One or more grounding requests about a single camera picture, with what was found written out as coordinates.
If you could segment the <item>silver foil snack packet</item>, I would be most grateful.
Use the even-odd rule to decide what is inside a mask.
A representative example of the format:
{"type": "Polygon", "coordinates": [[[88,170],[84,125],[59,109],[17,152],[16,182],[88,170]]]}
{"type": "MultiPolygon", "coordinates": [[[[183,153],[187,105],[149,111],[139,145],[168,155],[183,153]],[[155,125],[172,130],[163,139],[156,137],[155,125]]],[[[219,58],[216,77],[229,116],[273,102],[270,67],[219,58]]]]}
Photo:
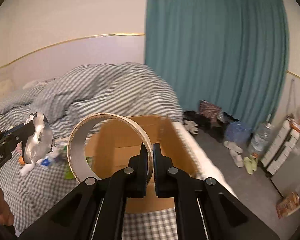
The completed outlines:
{"type": "Polygon", "coordinates": [[[52,151],[55,145],[52,129],[43,113],[31,113],[25,124],[30,124],[34,132],[22,145],[23,161],[26,164],[36,163],[52,151]]]}

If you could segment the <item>checked bed sheet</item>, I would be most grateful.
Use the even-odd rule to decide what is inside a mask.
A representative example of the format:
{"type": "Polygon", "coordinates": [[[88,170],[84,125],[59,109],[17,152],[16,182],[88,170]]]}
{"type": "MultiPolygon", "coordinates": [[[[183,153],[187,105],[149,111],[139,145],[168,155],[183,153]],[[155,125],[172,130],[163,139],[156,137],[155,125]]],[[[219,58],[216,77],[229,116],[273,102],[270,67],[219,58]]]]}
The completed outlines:
{"type": "MultiPolygon", "coordinates": [[[[17,232],[23,232],[78,185],[75,179],[66,179],[70,169],[64,160],[50,167],[37,164],[23,176],[20,157],[21,147],[17,146],[0,169],[0,188],[14,215],[17,232]]],[[[177,239],[175,210],[125,214],[122,238],[177,239]]]]}

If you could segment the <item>green slipper pair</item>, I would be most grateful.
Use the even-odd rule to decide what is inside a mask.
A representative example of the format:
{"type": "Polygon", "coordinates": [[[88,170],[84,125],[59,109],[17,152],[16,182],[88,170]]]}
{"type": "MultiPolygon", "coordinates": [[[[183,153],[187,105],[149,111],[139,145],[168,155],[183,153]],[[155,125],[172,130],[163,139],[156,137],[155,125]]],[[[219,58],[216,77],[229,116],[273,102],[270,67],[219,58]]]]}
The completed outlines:
{"type": "Polygon", "coordinates": [[[252,175],[255,171],[257,171],[258,159],[253,155],[250,155],[249,157],[244,157],[243,164],[247,174],[252,175]]]}

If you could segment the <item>white slipper pair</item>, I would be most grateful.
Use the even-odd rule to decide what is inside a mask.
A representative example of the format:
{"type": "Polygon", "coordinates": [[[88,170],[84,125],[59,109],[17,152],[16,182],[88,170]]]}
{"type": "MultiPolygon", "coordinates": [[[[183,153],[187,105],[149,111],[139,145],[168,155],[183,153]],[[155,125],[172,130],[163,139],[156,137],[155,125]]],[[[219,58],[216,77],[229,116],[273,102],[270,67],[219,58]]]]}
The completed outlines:
{"type": "Polygon", "coordinates": [[[231,141],[225,141],[223,142],[223,145],[229,150],[235,165],[239,168],[242,168],[244,166],[242,158],[243,149],[240,148],[235,142],[231,141]]]}

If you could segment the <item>brown cardboard box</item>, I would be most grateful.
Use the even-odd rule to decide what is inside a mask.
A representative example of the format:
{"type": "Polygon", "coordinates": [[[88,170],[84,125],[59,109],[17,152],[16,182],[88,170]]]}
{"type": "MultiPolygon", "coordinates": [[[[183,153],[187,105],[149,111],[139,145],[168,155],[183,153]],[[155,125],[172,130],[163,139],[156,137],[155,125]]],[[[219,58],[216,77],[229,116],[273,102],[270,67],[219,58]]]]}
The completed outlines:
{"type": "MultiPolygon", "coordinates": [[[[185,144],[178,128],[179,122],[158,115],[134,116],[132,120],[147,133],[151,143],[159,143],[161,153],[172,159],[173,165],[195,176],[198,168],[191,158],[190,149],[185,144]]],[[[142,140],[129,126],[118,120],[107,120],[94,134],[85,147],[85,154],[92,157],[92,169],[101,179],[108,178],[116,171],[127,167],[129,159],[140,153],[142,140]]],[[[174,208],[173,198],[158,198],[154,180],[147,186],[144,198],[129,198],[126,213],[148,213],[174,208]]]]}

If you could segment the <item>grey checked duvet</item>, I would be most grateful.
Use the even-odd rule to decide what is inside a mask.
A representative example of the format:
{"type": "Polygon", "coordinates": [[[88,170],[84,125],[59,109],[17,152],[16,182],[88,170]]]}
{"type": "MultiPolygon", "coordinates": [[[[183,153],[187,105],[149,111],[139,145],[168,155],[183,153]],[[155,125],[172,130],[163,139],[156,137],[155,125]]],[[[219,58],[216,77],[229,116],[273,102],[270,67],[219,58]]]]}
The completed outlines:
{"type": "Polygon", "coordinates": [[[51,80],[19,89],[0,100],[0,131],[43,113],[56,139],[66,138],[86,116],[160,115],[183,120],[172,87],[139,63],[82,65],[51,80]]]}

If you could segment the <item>orange snack box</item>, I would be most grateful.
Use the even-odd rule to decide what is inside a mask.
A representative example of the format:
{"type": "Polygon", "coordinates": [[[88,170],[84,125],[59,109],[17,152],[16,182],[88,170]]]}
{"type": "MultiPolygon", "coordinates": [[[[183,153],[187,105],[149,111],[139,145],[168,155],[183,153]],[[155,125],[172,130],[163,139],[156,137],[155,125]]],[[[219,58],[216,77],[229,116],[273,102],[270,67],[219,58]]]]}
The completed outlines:
{"type": "Polygon", "coordinates": [[[276,205],[277,216],[279,219],[289,216],[300,205],[300,198],[296,192],[290,193],[279,204],[276,205]]]}

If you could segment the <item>blue plastic bag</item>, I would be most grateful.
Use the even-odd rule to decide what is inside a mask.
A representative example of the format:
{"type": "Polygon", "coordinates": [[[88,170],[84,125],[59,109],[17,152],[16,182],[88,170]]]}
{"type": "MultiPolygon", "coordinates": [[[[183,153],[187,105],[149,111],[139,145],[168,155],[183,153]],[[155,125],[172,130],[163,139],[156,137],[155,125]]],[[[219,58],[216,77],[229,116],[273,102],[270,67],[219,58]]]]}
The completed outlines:
{"type": "Polygon", "coordinates": [[[251,134],[251,127],[240,121],[231,122],[225,131],[224,140],[243,144],[247,142],[251,134]]]}

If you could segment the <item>large clear water bottle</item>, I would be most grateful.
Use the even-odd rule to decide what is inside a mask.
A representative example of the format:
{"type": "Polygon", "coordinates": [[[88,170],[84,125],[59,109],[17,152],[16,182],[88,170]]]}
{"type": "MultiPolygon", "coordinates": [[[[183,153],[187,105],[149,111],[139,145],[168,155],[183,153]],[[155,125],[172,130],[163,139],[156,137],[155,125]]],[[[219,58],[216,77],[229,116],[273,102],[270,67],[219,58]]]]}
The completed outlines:
{"type": "Polygon", "coordinates": [[[271,133],[273,131],[273,125],[270,120],[271,114],[268,115],[265,122],[259,124],[248,146],[249,154],[256,159],[260,159],[264,154],[264,150],[270,141],[271,133]]]}

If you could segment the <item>dark patterned bag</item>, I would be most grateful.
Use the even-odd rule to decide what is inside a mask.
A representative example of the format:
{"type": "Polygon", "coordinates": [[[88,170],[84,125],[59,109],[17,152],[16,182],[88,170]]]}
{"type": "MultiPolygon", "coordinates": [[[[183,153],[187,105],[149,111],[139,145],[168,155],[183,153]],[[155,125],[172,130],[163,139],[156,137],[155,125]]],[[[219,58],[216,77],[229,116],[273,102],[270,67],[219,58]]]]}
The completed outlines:
{"type": "Polygon", "coordinates": [[[200,100],[199,102],[199,114],[208,118],[211,124],[217,122],[217,117],[221,112],[222,108],[216,106],[208,101],[200,100]]]}

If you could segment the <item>white suitcase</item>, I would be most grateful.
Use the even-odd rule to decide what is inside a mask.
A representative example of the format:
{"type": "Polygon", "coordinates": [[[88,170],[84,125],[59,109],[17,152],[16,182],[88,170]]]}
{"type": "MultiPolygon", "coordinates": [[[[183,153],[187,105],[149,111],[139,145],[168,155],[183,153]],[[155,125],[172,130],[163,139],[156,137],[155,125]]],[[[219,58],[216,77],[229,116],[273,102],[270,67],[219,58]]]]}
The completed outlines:
{"type": "Polygon", "coordinates": [[[300,138],[300,125],[292,118],[287,118],[267,152],[261,164],[273,176],[287,160],[300,138]]]}

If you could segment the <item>teal curtain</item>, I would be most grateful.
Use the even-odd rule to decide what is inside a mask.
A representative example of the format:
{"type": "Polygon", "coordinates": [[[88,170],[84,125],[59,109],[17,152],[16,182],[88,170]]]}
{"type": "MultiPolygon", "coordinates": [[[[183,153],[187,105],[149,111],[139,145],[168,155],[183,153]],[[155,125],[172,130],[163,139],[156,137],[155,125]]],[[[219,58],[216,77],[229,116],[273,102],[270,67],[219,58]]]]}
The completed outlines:
{"type": "Polygon", "coordinates": [[[145,63],[184,110],[205,100],[251,128],[272,120],[288,54],[283,0],[147,0],[145,63]]]}

